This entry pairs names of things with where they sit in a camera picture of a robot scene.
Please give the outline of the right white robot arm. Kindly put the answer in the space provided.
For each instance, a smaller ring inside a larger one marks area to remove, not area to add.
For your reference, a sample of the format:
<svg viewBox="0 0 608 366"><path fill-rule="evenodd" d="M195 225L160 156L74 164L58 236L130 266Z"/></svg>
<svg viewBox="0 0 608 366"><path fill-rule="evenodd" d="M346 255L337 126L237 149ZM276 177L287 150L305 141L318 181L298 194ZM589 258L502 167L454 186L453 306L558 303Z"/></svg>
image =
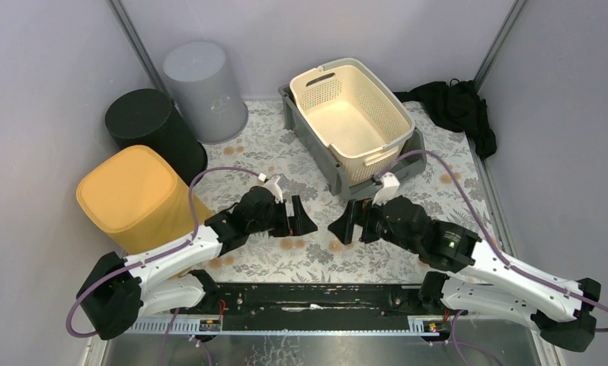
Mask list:
<svg viewBox="0 0 608 366"><path fill-rule="evenodd" d="M601 286L591 278L559 278L512 256L498 255L476 233L435 220L402 196L384 204L350 200L328 230L348 244L355 226L362 229L361 242L390 242L430 266L418 293L425 313L447 308L496 316L571 352L585 351L594 340L593 306L582 301L600 297Z"/></svg>

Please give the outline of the large grey plastic bin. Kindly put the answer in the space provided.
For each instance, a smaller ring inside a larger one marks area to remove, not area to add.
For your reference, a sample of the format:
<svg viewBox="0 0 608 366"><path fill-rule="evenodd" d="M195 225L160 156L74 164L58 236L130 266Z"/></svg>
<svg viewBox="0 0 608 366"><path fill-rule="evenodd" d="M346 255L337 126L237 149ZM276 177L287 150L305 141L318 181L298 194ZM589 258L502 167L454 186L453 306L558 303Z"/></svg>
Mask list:
<svg viewBox="0 0 608 366"><path fill-rule="evenodd" d="M207 41L181 45L165 57L162 71L198 141L224 143L244 130L248 108L221 46Z"/></svg>

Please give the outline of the black ribbed plastic bin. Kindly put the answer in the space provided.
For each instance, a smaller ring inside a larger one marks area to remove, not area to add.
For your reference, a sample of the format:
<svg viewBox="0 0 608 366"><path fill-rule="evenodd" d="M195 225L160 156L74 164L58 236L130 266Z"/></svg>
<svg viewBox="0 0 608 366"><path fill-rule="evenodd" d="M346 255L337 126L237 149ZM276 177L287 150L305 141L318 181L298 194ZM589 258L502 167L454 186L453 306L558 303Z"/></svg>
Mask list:
<svg viewBox="0 0 608 366"><path fill-rule="evenodd" d="M208 156L174 102L162 91L143 88L116 99L104 125L120 149L144 145L158 153L189 185L208 167Z"/></svg>

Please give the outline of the yellow perforated plastic basket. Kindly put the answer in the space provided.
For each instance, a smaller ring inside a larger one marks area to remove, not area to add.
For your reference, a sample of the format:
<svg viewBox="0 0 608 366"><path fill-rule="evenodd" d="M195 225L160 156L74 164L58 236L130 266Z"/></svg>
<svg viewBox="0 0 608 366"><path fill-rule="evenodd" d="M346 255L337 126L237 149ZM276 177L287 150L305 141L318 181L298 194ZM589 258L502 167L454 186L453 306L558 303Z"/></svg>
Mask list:
<svg viewBox="0 0 608 366"><path fill-rule="evenodd" d="M127 147L86 175L76 189L89 219L135 255L194 229L188 185L147 146Z"/></svg>

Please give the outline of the cream perforated plastic basket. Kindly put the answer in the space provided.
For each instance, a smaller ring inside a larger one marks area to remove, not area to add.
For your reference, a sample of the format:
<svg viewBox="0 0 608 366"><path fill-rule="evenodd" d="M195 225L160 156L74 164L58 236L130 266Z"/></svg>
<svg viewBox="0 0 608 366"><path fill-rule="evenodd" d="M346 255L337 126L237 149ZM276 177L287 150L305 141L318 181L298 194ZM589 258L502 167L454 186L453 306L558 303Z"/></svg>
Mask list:
<svg viewBox="0 0 608 366"><path fill-rule="evenodd" d="M402 103L361 61L343 58L290 81L296 106L350 185L392 163L415 129Z"/></svg>

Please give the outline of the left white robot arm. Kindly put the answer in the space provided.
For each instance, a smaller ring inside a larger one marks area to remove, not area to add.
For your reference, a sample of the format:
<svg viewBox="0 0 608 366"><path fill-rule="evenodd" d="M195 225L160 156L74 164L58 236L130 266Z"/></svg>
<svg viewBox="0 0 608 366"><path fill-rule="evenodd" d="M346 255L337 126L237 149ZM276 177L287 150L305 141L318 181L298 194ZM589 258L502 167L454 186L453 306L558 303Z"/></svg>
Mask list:
<svg viewBox="0 0 608 366"><path fill-rule="evenodd" d="M217 303L215 288L192 274L177 280L174 275L243 246L253 234L282 238L316 232L300 197L293 196L291 203L293 215L288 215L284 199L256 186L192 233L138 255L107 253L91 270L72 309L81 308L93 334L103 340L123 334L141 316L181 307L208 313Z"/></svg>

